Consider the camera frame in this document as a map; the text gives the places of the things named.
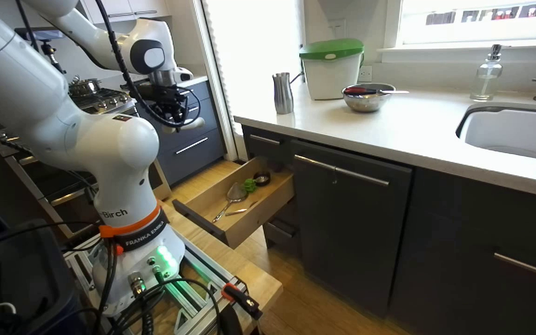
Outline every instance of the open drawer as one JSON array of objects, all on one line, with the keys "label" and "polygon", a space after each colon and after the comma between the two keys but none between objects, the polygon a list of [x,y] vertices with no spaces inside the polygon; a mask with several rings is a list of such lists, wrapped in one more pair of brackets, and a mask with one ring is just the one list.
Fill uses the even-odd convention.
[{"label": "open drawer", "polygon": [[258,187],[244,201],[231,204],[227,213],[249,208],[254,201],[257,203],[241,214],[225,215],[216,223],[212,223],[212,219],[227,204],[226,194],[233,183],[238,182],[243,185],[247,178],[252,178],[256,172],[262,170],[261,160],[254,158],[186,203],[178,199],[173,200],[173,206],[177,212],[193,223],[231,248],[236,248],[259,226],[272,218],[295,194],[293,173],[290,170],[270,171],[268,185]]}]

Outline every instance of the upper cabinet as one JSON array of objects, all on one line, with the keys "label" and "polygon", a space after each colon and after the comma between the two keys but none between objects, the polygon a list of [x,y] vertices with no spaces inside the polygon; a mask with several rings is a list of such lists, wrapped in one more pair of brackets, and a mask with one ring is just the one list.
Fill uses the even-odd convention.
[{"label": "upper cabinet", "polygon": [[[92,23],[103,23],[95,0],[80,1]],[[170,15],[165,0],[102,0],[102,4],[111,22]]]}]

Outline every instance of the orange band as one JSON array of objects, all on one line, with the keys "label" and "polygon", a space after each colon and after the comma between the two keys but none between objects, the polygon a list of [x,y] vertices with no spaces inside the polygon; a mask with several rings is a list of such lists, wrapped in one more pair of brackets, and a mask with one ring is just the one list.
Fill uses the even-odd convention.
[{"label": "orange band", "polygon": [[154,220],[158,214],[160,213],[160,201],[157,200],[157,206],[154,208],[154,210],[151,212],[151,214],[148,214],[145,218],[141,219],[140,221],[129,225],[125,227],[111,227],[108,225],[101,225],[98,226],[98,231],[100,231],[100,237],[102,238],[110,238],[115,235],[123,235],[127,233],[131,233],[132,231],[136,231],[145,225],[149,224],[152,220]]}]

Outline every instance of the white wall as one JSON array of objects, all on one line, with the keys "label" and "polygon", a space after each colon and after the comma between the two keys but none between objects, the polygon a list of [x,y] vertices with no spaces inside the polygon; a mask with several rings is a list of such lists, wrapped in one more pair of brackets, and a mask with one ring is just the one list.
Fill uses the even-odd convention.
[{"label": "white wall", "polygon": [[[194,15],[191,10],[189,10],[188,1],[170,1],[168,4],[173,11],[173,18],[162,17],[160,19],[164,19],[171,29],[176,62],[185,67],[187,67],[185,64],[202,65],[202,68],[197,66],[196,69],[190,70],[195,74],[204,74],[206,71],[203,66],[204,60],[201,55],[202,48],[198,39],[198,34],[194,30],[195,26],[191,27],[191,25],[194,24]],[[32,27],[51,27],[51,24],[44,21],[34,9],[26,4],[23,5],[28,21]],[[11,28],[24,27],[20,13],[13,0],[0,0],[0,18]],[[127,33],[132,30],[135,22],[136,21],[121,21],[113,22],[111,25],[116,32]],[[104,25],[102,24],[97,26],[104,29]],[[71,81],[76,74],[83,79],[104,79],[121,75],[121,72],[119,71],[98,68],[98,66],[92,63],[84,51],[69,38],[52,40],[49,44],[57,48],[55,58],[61,64],[61,67],[67,71],[65,77],[68,81]]]},{"label": "white wall", "polygon": [[[472,60],[434,63],[425,57],[414,63],[382,63],[376,49],[383,47],[386,11],[387,0],[305,0],[307,42],[334,38],[328,20],[346,19],[347,37],[362,40],[365,45],[365,64],[373,65],[374,82],[391,83],[399,89],[403,86],[470,88],[477,67],[485,59],[485,51]],[[507,56],[510,50],[505,49],[503,53]],[[532,78],[536,78],[536,61],[506,62],[500,90],[536,93]]]}]

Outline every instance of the cabinet door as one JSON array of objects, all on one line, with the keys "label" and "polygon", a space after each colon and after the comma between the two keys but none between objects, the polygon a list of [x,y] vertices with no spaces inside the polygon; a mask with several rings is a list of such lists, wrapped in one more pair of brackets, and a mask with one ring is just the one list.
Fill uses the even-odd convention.
[{"label": "cabinet door", "polygon": [[411,170],[298,141],[292,147],[304,269],[384,316]]},{"label": "cabinet door", "polygon": [[494,257],[491,236],[411,206],[391,318],[413,334],[536,334],[536,273]]},{"label": "cabinet door", "polygon": [[130,0],[129,3],[136,18],[170,15],[165,0]]},{"label": "cabinet door", "polygon": [[[96,1],[94,0],[81,0],[86,7],[88,14],[91,17],[92,23],[102,23],[102,15]],[[102,0],[102,4],[105,6],[109,21],[128,21],[135,20],[134,11],[130,7],[128,0]]]}]

